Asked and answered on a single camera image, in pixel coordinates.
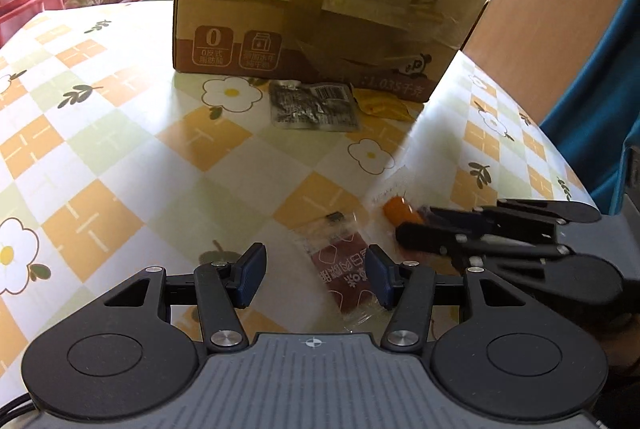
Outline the small orange snack packet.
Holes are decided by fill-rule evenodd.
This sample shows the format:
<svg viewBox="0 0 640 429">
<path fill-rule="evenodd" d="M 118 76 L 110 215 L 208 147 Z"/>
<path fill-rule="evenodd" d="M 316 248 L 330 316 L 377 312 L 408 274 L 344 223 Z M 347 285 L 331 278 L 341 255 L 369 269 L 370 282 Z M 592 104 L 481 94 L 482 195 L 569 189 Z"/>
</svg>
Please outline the small orange snack packet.
<svg viewBox="0 0 640 429">
<path fill-rule="evenodd" d="M 400 227 L 401 224 L 423 224 L 423 219 L 419 212 L 411 207 L 404 196 L 393 196 L 382 207 L 383 215 L 393 227 Z"/>
</svg>

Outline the clear red snack packet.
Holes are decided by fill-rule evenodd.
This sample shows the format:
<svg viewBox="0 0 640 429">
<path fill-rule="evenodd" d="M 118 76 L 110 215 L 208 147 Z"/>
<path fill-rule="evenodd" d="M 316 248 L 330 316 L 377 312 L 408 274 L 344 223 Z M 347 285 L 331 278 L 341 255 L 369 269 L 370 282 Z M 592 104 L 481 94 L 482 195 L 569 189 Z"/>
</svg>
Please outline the clear red snack packet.
<svg viewBox="0 0 640 429">
<path fill-rule="evenodd" d="M 343 331 L 373 331 L 384 321 L 366 271 L 368 243 L 353 211 L 335 210 L 294 230 L 294 241 L 310 261 Z"/>
</svg>

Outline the blue curtain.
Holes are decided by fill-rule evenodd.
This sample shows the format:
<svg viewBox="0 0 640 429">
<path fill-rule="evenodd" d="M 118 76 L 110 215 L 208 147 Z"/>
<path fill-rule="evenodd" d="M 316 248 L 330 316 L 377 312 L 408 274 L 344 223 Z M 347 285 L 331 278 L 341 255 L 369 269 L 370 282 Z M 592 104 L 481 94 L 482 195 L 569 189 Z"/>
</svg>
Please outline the blue curtain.
<svg viewBox="0 0 640 429">
<path fill-rule="evenodd" d="M 639 144 L 639 0 L 623 0 L 540 127 L 600 211 L 619 212 L 629 151 Z"/>
</svg>

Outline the checkered floral tablecloth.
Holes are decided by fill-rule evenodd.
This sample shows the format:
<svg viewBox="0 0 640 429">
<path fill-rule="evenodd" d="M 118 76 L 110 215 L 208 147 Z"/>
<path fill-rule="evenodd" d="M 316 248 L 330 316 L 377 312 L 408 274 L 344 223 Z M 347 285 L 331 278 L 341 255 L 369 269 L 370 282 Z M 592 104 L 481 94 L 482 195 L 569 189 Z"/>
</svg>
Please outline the checkered floral tablecloth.
<svg viewBox="0 0 640 429">
<path fill-rule="evenodd" d="M 188 273 L 213 253 L 268 250 L 241 312 L 249 333 L 342 331 L 295 233 L 339 211 L 396 253 L 382 207 L 471 209 L 500 198 L 588 201 L 535 121 L 458 55 L 413 122 L 291 130 L 268 86 L 179 74 L 172 8 L 44 12 L 1 51 L 1 397 L 24 392 L 32 339 L 150 265 Z"/>
</svg>

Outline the yellow snack packet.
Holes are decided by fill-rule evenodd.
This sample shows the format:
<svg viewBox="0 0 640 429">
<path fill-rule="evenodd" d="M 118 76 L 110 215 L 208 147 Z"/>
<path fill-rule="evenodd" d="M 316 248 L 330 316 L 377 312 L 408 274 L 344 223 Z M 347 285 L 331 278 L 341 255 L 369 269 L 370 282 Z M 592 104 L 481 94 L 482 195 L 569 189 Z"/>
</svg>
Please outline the yellow snack packet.
<svg viewBox="0 0 640 429">
<path fill-rule="evenodd" d="M 354 88 L 352 95 L 363 114 L 375 118 L 415 122 L 423 110 L 421 103 L 401 100 L 386 92 Z"/>
</svg>

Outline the silver black snack packet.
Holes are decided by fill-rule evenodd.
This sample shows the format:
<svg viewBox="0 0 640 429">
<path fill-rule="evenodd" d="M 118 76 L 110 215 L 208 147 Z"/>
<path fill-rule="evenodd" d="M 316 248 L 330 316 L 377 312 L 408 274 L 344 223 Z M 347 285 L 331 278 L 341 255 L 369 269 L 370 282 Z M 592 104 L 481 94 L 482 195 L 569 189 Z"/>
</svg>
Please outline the silver black snack packet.
<svg viewBox="0 0 640 429">
<path fill-rule="evenodd" d="M 273 126 L 324 132 L 359 129 L 352 92 L 343 83 L 274 80 L 269 85 L 269 100 Z"/>
</svg>

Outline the wooden board panel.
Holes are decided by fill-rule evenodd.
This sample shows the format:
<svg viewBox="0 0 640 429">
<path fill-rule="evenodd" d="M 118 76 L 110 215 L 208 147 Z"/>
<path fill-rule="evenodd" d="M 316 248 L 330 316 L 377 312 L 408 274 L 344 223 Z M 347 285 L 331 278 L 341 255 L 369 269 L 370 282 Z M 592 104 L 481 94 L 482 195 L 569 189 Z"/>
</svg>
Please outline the wooden board panel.
<svg viewBox="0 0 640 429">
<path fill-rule="evenodd" d="M 490 0 L 464 54 L 541 121 L 575 80 L 622 0 Z"/>
</svg>

